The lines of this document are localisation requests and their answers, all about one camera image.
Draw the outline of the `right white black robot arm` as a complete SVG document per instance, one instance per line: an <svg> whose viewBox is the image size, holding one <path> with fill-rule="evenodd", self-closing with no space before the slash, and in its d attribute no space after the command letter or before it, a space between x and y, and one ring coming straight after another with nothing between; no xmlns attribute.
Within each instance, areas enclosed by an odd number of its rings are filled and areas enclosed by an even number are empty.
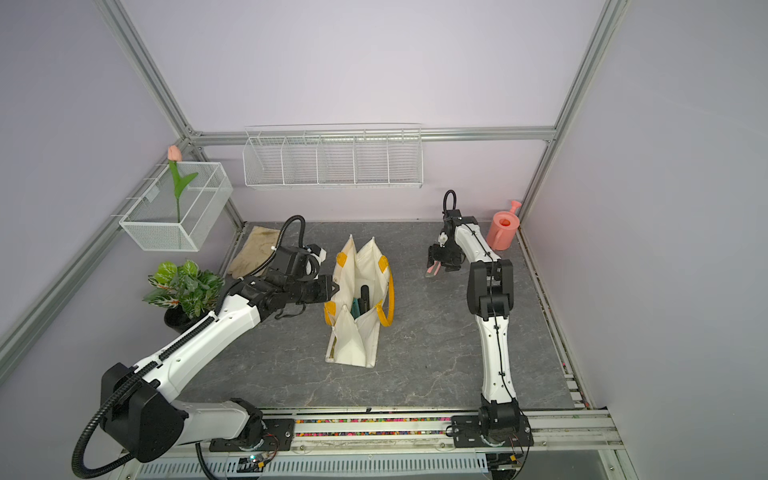
<svg viewBox="0 0 768 480"><path fill-rule="evenodd" d="M473 216L457 208L452 189L442 200L443 227L428 248L426 274L458 271L468 264L467 307L481 338L482 387L477 431L484 443L503 445L515 440L530 446L533 436L513 386L508 348L508 327L514 306L514 268L484 239Z"/></svg>

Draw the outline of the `pink utility knife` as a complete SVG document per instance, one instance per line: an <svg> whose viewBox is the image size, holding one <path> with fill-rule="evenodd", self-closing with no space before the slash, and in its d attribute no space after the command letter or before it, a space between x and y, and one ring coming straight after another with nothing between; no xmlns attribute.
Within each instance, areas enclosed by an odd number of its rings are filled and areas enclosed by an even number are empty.
<svg viewBox="0 0 768 480"><path fill-rule="evenodd" d="M434 261L426 270L425 277L426 278L433 278L438 275L442 267L442 263L439 261Z"/></svg>

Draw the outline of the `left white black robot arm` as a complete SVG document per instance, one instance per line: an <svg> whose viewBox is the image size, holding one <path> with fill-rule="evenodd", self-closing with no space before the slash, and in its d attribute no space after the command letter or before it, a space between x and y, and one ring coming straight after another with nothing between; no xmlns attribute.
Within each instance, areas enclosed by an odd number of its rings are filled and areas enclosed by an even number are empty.
<svg viewBox="0 0 768 480"><path fill-rule="evenodd" d="M317 244L304 240L306 220L289 217L284 234L298 224L294 245L276 243L270 256L236 280L214 308L156 353L128 367L117 363L102 378L101 405L75 443L73 474L92 479L131 460L148 463L178 445L197 450L211 440L236 448L277 449L262 411L240 398L218 403L185 403L186 385L216 356L263 321L289 317L287 307L306 308L329 301L339 290L320 271L326 258Z"/></svg>

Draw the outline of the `slim black utility knife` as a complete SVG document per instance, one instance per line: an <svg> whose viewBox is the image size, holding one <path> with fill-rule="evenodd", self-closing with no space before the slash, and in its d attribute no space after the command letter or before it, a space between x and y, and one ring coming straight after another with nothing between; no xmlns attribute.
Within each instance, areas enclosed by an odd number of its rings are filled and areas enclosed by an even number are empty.
<svg viewBox="0 0 768 480"><path fill-rule="evenodd" d="M370 289L368 285L361 286L361 295L359 300L359 307L361 315L367 313L370 310Z"/></svg>

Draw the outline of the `illustrated tote bag yellow handles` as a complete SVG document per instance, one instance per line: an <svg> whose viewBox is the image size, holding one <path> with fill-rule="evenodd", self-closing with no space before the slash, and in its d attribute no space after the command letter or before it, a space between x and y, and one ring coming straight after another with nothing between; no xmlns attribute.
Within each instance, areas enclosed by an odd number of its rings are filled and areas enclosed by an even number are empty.
<svg viewBox="0 0 768 480"><path fill-rule="evenodd" d="M325 361L372 368L380 329L392 325L395 290L389 259L375 239L357 247L349 237L337 254L332 275L339 291L324 304L331 327Z"/></svg>

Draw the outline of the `teal utility knife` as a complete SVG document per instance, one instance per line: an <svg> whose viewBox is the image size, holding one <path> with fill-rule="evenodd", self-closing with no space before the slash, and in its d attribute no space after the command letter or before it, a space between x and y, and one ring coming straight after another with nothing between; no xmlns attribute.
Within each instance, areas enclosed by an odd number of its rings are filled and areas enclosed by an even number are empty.
<svg viewBox="0 0 768 480"><path fill-rule="evenodd" d="M350 307L350 313L354 319L357 319L360 315L359 300L354 298Z"/></svg>

